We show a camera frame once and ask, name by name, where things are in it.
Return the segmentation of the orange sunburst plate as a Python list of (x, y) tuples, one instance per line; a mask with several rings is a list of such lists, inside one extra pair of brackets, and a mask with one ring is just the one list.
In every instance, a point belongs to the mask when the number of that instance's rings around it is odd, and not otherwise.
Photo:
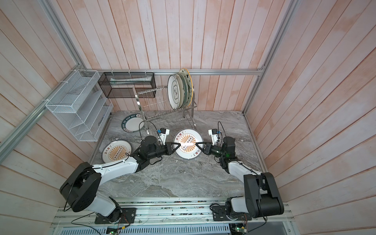
[(175, 153), (183, 159), (191, 160), (202, 153), (201, 149), (196, 144), (203, 142), (203, 139), (194, 129), (183, 129), (179, 131), (174, 136), (173, 142), (181, 145)]
[(131, 154), (132, 146), (125, 140), (117, 140), (109, 143), (102, 152), (104, 163), (111, 163), (125, 159)]

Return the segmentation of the white plate green outline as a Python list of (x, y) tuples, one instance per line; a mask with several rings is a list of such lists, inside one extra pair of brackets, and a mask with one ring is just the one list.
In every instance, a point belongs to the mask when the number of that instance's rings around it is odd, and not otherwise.
[(180, 90), (177, 78), (171, 75), (167, 84), (168, 100), (173, 110), (178, 109), (180, 103)]

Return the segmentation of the star pattern orange rim plate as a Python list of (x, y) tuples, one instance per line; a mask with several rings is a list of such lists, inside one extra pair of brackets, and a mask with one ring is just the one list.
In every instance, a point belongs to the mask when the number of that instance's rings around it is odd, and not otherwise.
[(179, 71), (179, 75), (182, 77), (183, 80), (183, 87), (185, 91), (183, 107), (186, 108), (189, 107), (193, 101), (193, 81), (190, 76), (190, 73), (185, 68), (182, 68)]

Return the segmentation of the mint green flower plate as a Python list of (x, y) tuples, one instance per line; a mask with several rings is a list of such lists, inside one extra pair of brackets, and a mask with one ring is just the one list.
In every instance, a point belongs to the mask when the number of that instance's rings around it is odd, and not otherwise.
[(186, 108), (187, 106), (190, 105), (190, 102), (192, 100), (192, 88), (191, 88), (191, 82), (189, 79), (189, 76), (183, 72), (179, 72), (180, 76), (182, 77), (183, 80), (183, 85), (184, 85), (184, 91), (185, 91), (185, 98), (183, 101), (183, 106), (182, 108)]

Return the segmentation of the cream floral plate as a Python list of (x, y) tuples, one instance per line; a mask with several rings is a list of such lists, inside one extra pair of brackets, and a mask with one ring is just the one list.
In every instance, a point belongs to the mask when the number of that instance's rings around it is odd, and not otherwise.
[(180, 109), (183, 106), (183, 101), (184, 101), (184, 98), (185, 98), (184, 85), (183, 85), (183, 80), (182, 80), (182, 77), (180, 76), (180, 74), (177, 73), (174, 76), (177, 80), (178, 88), (179, 88), (180, 97), (179, 97), (178, 109)]

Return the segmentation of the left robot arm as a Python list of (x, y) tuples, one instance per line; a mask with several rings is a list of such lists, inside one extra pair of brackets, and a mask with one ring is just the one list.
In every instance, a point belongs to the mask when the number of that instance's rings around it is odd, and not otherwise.
[(74, 212), (89, 210), (104, 217), (109, 223), (122, 218), (120, 205), (111, 197), (97, 194), (100, 185), (123, 175), (133, 174), (150, 165), (150, 160), (172, 155), (180, 143), (166, 142), (160, 145), (157, 138), (147, 136), (140, 146), (126, 159), (112, 164), (91, 165), (81, 163), (60, 187), (60, 193)]

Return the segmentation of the steel two-tier dish rack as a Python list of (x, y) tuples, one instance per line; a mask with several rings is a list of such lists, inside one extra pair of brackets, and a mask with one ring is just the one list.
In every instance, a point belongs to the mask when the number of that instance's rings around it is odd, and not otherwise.
[(171, 121), (172, 126), (188, 125), (192, 129), (196, 129), (194, 121), (194, 109), (197, 107), (195, 101), (185, 108), (177, 110), (172, 109), (167, 95), (167, 87), (144, 88), (137, 91), (132, 88), (134, 97), (142, 119), (146, 122), (146, 132), (150, 132), (150, 125), (158, 123), (167, 123)]

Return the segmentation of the white plate dark green rim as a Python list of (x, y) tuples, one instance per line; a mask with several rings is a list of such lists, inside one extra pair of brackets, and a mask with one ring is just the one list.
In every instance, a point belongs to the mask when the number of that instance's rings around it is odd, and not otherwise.
[(145, 127), (141, 114), (128, 115), (121, 123), (121, 128), (127, 133), (139, 132)]

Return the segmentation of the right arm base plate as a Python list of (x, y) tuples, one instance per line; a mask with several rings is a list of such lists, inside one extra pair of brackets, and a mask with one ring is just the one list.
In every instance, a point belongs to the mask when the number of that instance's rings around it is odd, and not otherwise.
[(209, 209), (212, 212), (214, 221), (248, 221), (252, 219), (250, 215), (247, 213), (233, 211), (231, 206), (221, 206), (219, 204), (214, 203), (209, 206)]

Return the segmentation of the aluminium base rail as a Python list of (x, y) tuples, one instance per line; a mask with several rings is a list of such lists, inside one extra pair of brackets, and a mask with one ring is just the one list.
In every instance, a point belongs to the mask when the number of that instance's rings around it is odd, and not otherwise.
[(50, 235), (298, 235), (287, 204), (282, 215), (267, 220), (214, 221), (211, 204), (224, 206), (225, 198), (118, 198), (121, 208), (136, 208), (134, 223), (95, 224), (89, 211), (59, 209)]

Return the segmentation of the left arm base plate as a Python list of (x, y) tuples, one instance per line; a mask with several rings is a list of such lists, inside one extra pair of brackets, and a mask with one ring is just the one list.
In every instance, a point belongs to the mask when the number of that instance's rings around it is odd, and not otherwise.
[(108, 216), (103, 216), (97, 213), (95, 224), (109, 224), (109, 223), (134, 223), (136, 216), (136, 208), (115, 208), (115, 210)]

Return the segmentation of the black mesh wall basket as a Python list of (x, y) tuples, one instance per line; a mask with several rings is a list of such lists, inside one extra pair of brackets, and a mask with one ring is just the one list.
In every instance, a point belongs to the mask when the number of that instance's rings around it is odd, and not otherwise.
[(104, 72), (98, 84), (110, 99), (134, 98), (135, 93), (156, 88), (152, 72)]

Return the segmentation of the right aluminium frame bar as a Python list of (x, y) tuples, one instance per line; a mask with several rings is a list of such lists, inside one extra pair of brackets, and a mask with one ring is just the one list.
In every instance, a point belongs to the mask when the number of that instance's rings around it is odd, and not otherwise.
[(290, 21), (294, 18), (296, 9), (299, 7), (300, 1), (283, 1), (279, 11), (276, 10), (277, 1), (273, 1), (264, 23), (261, 35), (258, 39), (255, 55), (251, 60), (250, 66), (256, 65), (259, 74), (253, 76), (246, 97), (243, 101), (241, 111), (243, 114), (247, 112), (256, 95), (263, 76), (274, 59), (277, 49), (282, 42)]

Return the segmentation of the aluminium frame bar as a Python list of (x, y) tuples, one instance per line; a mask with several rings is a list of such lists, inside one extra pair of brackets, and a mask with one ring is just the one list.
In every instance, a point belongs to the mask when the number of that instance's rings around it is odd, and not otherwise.
[(44, 97), (39, 104), (29, 113), (22, 122), (15, 127), (12, 132), (6, 136), (1, 142), (1, 163), (10, 155), (15, 147), (22, 141), (22, 139), (29, 133), (34, 125), (44, 116), (47, 111), (46, 104), (52, 99), (52, 97), (63, 87), (68, 79), (83, 66), (81, 64), (73, 67), (65, 77), (58, 82), (55, 88), (53, 88), (49, 94)]
[(276, 10), (277, 1), (273, 1), (264, 23), (261, 35), (258, 39), (255, 55), (251, 60), (250, 66), (256, 65), (259, 74), (253, 76), (246, 97), (243, 101), (241, 111), (243, 114), (247, 112), (256, 95), (263, 76), (274, 59), (277, 49), (282, 42), (290, 21), (294, 18), (296, 9), (299, 7), (300, 1), (283, 1), (279, 11)]

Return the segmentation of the left aluminium frame bar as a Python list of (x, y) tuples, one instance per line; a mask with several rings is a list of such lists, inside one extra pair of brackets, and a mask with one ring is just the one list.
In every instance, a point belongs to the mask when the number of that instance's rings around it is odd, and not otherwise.
[(44, 97), (39, 104), (29, 113), (22, 122), (15, 127), (12, 132), (6, 136), (1, 142), (1, 163), (10, 155), (15, 147), (22, 141), (22, 139), (29, 133), (34, 125), (44, 116), (47, 111), (46, 104), (52, 99), (52, 97), (63, 87), (68, 79), (83, 66), (81, 64), (73, 67), (65, 77), (58, 82), (55, 88), (53, 88), (49, 94)]

